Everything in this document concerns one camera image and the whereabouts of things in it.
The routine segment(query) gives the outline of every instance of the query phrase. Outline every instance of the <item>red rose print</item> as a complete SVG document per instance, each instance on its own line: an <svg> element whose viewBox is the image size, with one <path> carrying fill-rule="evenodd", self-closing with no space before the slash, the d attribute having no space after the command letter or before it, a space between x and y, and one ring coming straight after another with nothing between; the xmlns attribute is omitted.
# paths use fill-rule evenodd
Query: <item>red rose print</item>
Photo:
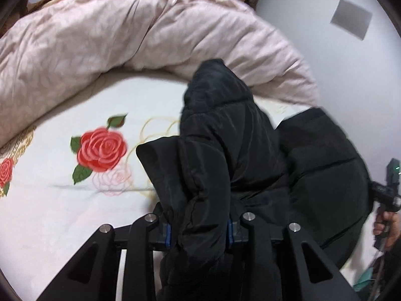
<svg viewBox="0 0 401 301"><path fill-rule="evenodd" d="M127 152L127 143L121 133L104 127L84 133L80 143L78 163L95 172L113 169Z"/></svg>
<svg viewBox="0 0 401 301"><path fill-rule="evenodd" d="M5 159L0 165L0 187L4 188L7 182L13 177L13 159Z"/></svg>

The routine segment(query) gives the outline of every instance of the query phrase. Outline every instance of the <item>bed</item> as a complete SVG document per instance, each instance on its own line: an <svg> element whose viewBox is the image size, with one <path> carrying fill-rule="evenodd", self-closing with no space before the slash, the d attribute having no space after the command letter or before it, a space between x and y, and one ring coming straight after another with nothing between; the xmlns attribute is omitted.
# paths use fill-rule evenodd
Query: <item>bed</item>
<svg viewBox="0 0 401 301"><path fill-rule="evenodd" d="M101 224L153 209L135 148L178 133L186 83L216 57L274 126L318 105L303 57L237 0L62 0L0 40L0 267L23 301ZM77 163L91 161L79 154L82 137L113 141L97 171ZM350 282L371 254L366 242L344 269Z"/></svg>

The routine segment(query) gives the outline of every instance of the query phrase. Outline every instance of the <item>pink blanket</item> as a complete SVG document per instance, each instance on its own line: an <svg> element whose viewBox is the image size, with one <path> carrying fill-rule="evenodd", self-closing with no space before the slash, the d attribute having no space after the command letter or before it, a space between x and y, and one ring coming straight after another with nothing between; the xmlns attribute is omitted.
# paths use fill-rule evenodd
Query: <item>pink blanket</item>
<svg viewBox="0 0 401 301"><path fill-rule="evenodd" d="M210 58L258 95L317 103L303 57L238 0L62 0L0 39L0 146L112 68L189 80Z"/></svg>

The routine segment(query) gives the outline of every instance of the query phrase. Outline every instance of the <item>green leaf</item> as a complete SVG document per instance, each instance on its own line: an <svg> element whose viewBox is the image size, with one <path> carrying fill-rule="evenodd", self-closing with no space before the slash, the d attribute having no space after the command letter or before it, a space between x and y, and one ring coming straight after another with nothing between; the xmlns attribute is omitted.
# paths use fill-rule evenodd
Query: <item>green leaf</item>
<svg viewBox="0 0 401 301"><path fill-rule="evenodd" d="M92 174L91 169L83 167L78 164L73 173L74 185L77 184L78 182L85 180L91 174Z"/></svg>
<svg viewBox="0 0 401 301"><path fill-rule="evenodd" d="M70 147L73 153L77 153L81 148L81 137L71 137Z"/></svg>
<svg viewBox="0 0 401 301"><path fill-rule="evenodd" d="M4 194L6 196L7 196L8 192L9 192L9 188L10 188L10 182L7 182L3 187L3 192L4 192Z"/></svg>
<svg viewBox="0 0 401 301"><path fill-rule="evenodd" d="M109 117L107 120L107 128L121 128L125 123L126 116L126 114L123 114Z"/></svg>

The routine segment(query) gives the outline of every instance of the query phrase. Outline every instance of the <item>white wall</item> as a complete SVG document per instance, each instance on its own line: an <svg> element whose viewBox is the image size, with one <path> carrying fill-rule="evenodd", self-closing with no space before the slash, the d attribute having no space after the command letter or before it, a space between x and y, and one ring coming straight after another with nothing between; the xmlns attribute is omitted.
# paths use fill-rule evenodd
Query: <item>white wall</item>
<svg viewBox="0 0 401 301"><path fill-rule="evenodd" d="M373 13L363 41L330 24L339 0L260 0L257 14L278 27L309 62L323 107L384 182L401 159L401 38L376 0L349 0Z"/></svg>

